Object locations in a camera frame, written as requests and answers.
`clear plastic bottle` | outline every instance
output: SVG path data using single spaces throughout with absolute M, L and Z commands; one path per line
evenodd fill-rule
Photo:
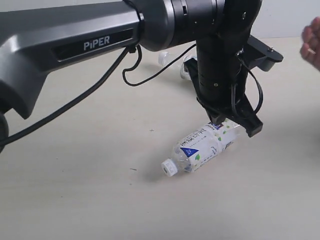
M 224 152 L 241 133 L 241 126 L 229 119 L 222 124 L 208 123 L 179 141 L 171 158 L 161 166 L 172 177 L 180 172 L 194 173 L 210 160 Z
M 168 64 L 170 64 L 173 60 L 175 60 L 177 57 L 178 57 L 178 55 L 176 55 L 176 54 L 171 54 L 167 51 L 162 51 L 159 53 L 158 62 L 161 66 L 165 67 Z M 186 61 L 188 61 L 191 58 L 197 59 L 197 54 L 191 53 L 191 54 L 185 55 L 182 59 L 178 60 L 173 65 L 171 65 L 170 69 L 175 70 L 175 71 L 180 71 L 180 77 L 182 79 L 191 81 L 188 70 L 184 64 Z

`wire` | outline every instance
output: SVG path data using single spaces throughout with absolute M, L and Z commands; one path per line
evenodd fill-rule
M 141 60 L 142 60 L 142 50 L 141 50 L 141 47 L 140 45 L 136 46 L 136 49 L 138 51 L 138 59 L 136 61 L 136 63 L 133 65 L 133 67 L 130 67 L 130 68 L 126 68 L 122 71 L 122 77 L 123 77 L 123 80 L 124 82 L 131 86 L 131 87 L 138 87 L 142 84 L 145 84 L 147 82 L 149 82 L 150 80 L 158 77 L 160 74 L 162 74 L 165 70 L 167 70 L 171 65 L 173 65 L 175 62 L 177 62 L 179 59 L 181 59 L 184 55 L 186 55 L 191 49 L 193 49 L 194 47 L 196 46 L 196 44 L 190 46 L 186 51 L 184 51 L 180 56 L 178 56 L 175 60 L 173 60 L 172 62 L 170 62 L 167 66 L 165 66 L 163 69 L 161 69 L 159 72 L 157 72 L 155 75 L 147 78 L 146 80 L 143 80 L 139 83 L 130 83 L 128 82 L 127 80 L 127 77 L 126 77 L 126 73 L 127 72 L 132 72 L 134 70 L 136 70 L 138 68 L 138 66 L 140 65 L 141 63 Z
M 256 109 L 254 110 L 254 114 L 244 117 L 245 119 L 248 119 L 248 118 L 256 115 L 256 114 L 260 111 L 260 109 L 261 109 L 261 107 L 262 107 L 262 105 L 263 105 L 263 102 L 264 102 L 264 92 L 263 92 L 263 89 L 262 89 L 259 81 L 257 80 L 256 76 L 255 76 L 255 75 L 253 74 L 253 72 L 249 69 L 249 67 L 245 64 L 245 62 L 244 62 L 240 57 L 238 57 L 237 59 L 240 61 L 240 63 L 242 64 L 242 66 L 243 66 L 244 68 L 246 68 L 247 72 L 253 77 L 253 79 L 254 79 L 254 81 L 255 81 L 255 83 L 256 83 L 256 86 L 257 86 L 257 88 L 258 88 L 258 93 L 259 93 L 259 102 L 258 102 L 258 104 L 257 104 Z M 234 84 L 231 86 L 231 108 L 232 108 L 233 114 L 236 115 L 237 117 L 241 118 L 241 117 L 239 116 L 238 111 L 237 111 L 237 108 L 236 108 L 236 93 L 237 93 L 237 84 L 234 83 Z
M 80 103 L 82 100 L 87 98 L 89 95 L 91 95 L 93 92 L 95 92 L 98 88 L 100 88 L 106 80 L 110 77 L 110 75 L 115 71 L 115 69 L 120 65 L 122 60 L 126 57 L 126 55 L 130 52 L 130 47 L 126 47 L 123 52 L 119 55 L 119 57 L 115 60 L 115 62 L 112 64 L 112 66 L 108 69 L 108 71 L 102 76 L 102 78 L 94 84 L 91 88 L 89 88 L 87 91 L 82 93 L 80 96 L 76 97 L 74 100 L 70 101 L 54 113 L 50 114 L 49 116 L 43 118 L 42 120 L 36 122 L 35 124 L 27 127 L 26 129 L 9 136 L 3 140 L 0 141 L 0 146 L 5 146 L 8 144 L 11 144 L 19 139 L 22 139 L 23 137 L 33 133 L 34 131 L 38 130 L 39 128 L 43 127 L 44 125 L 50 123 L 60 115 L 64 114 L 69 109 L 73 108 L 75 105 Z

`white table surface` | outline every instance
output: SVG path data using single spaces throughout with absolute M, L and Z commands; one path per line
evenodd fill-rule
M 243 135 L 197 173 L 165 176 L 161 162 L 172 146 L 207 115 L 191 83 L 173 71 L 125 85 L 121 70 L 132 54 L 94 95 L 5 148 L 0 238 L 319 240 L 320 73 L 301 60 L 299 38 L 264 42 L 285 59 L 268 73 L 254 70 L 264 90 L 260 134 Z M 52 73 L 30 119 L 7 115 L 11 133 L 82 93 L 118 54 Z M 149 77 L 157 61 L 145 51 L 129 79 Z M 252 78 L 247 94 L 255 104 Z

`bottle cap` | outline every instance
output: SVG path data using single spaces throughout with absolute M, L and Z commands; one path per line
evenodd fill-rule
M 165 65 L 165 58 L 166 56 L 168 55 L 168 52 L 167 51 L 162 51 L 159 53 L 159 58 L 158 58 L 158 62 L 161 66 L 164 66 Z
M 162 166 L 164 173 L 168 177 L 172 177 L 173 175 L 178 173 L 178 168 L 177 168 L 176 164 L 174 163 L 174 161 L 171 160 L 171 158 L 168 158 L 167 160 L 165 160 L 161 164 L 161 166 Z

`white wall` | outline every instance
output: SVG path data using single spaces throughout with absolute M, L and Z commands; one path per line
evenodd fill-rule
M 0 0 L 0 11 L 114 1 L 117 0 Z M 298 37 L 318 15 L 320 0 L 264 0 L 252 33 L 260 38 Z

